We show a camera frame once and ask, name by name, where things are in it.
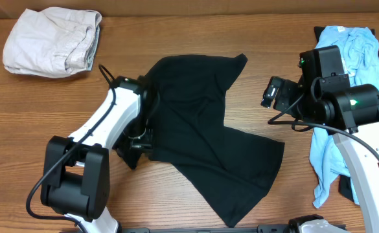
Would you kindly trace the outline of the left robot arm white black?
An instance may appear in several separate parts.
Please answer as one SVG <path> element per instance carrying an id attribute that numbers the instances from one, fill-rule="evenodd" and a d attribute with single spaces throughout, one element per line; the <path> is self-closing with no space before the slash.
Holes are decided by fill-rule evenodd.
<path id="1" fill-rule="evenodd" d="M 47 144 L 41 203 L 74 221 L 81 232 L 121 232 L 107 202 L 109 154 L 135 169 L 142 153 L 153 150 L 149 119 L 159 105 L 159 92 L 148 78 L 119 76 L 92 117 L 67 138 Z"/>

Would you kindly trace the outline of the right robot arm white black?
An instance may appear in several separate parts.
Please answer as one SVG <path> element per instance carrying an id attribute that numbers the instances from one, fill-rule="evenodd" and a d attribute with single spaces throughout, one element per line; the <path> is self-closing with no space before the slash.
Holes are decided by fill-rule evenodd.
<path id="1" fill-rule="evenodd" d="M 294 118 L 289 125 L 323 128 L 350 171 L 365 229 L 379 232 L 379 90 L 350 86 L 337 46 L 300 54 L 298 82 L 271 77 L 261 105 Z"/>

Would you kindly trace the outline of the black t-shirt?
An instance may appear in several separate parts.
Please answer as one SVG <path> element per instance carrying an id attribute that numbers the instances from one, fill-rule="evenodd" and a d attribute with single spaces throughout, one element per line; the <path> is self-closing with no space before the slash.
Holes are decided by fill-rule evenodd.
<path id="1" fill-rule="evenodd" d="M 243 54 L 169 56 L 146 74 L 159 92 L 150 159 L 171 163 L 228 227 L 268 194 L 284 153 L 283 142 L 224 125 L 226 92 L 246 63 Z"/>

